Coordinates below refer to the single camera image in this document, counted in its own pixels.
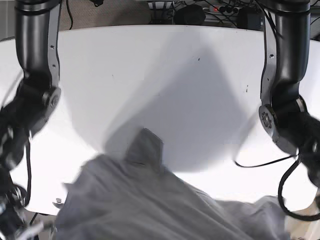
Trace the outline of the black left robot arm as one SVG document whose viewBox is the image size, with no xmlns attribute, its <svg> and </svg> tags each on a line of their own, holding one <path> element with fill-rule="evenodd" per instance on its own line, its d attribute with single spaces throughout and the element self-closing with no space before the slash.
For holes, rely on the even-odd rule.
<svg viewBox="0 0 320 240">
<path fill-rule="evenodd" d="M 280 208 L 296 220 L 318 221 L 319 214 L 301 215 L 285 206 L 283 187 L 303 164 L 311 183 L 320 185 L 320 122 L 300 95 L 300 82 L 308 66 L 311 3 L 308 0 L 258 0 L 264 20 L 264 66 L 258 116 L 273 143 L 293 165 L 281 177 L 277 198 Z"/>
</svg>

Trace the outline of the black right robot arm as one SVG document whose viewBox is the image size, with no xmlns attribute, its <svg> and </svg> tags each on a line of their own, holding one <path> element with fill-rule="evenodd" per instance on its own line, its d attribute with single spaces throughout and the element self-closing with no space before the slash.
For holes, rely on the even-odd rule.
<svg viewBox="0 0 320 240">
<path fill-rule="evenodd" d="M 32 138 L 55 111 L 61 97 L 58 34 L 59 0 L 15 2 L 15 47 L 22 79 L 14 98 L 0 108 L 0 232 L 5 240 L 31 240 L 47 225 L 31 226 L 22 209 L 31 199 L 31 182 L 15 184 L 10 172 L 31 159 Z"/>
</svg>

